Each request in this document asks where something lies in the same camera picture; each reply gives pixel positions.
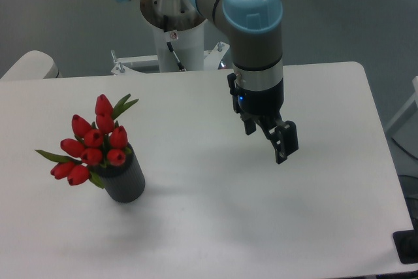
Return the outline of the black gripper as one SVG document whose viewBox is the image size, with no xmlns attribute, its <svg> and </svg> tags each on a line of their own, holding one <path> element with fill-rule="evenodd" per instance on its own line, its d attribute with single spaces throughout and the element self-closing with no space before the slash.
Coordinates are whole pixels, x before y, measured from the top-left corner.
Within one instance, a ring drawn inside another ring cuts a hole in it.
<svg viewBox="0 0 418 279">
<path fill-rule="evenodd" d="M 289 155 L 298 150 L 296 124 L 290 120 L 281 120 L 280 109 L 284 102 L 283 80 L 263 91 L 250 91 L 239 87 L 235 82 L 234 73 L 227 76 L 227 81 L 233 97 L 233 110 L 237 114 L 260 116 L 257 124 L 274 147 L 276 163 L 283 163 Z M 242 121 L 246 135 L 256 132 L 257 124 L 252 117 L 242 117 Z"/>
</svg>

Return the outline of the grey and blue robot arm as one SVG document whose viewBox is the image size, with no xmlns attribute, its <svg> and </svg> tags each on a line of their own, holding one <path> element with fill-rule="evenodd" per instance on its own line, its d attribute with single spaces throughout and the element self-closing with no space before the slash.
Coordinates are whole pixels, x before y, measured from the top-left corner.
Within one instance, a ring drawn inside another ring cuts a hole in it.
<svg viewBox="0 0 418 279">
<path fill-rule="evenodd" d="M 296 125 L 283 121 L 280 114 L 284 100 L 281 0 L 140 0 L 140 11 L 154 29 L 163 72 L 201 69 L 202 25 L 210 22 L 221 31 L 228 38 L 233 62 L 227 77 L 233 107 L 246 134 L 262 129 L 277 163 L 297 151 Z"/>
</svg>

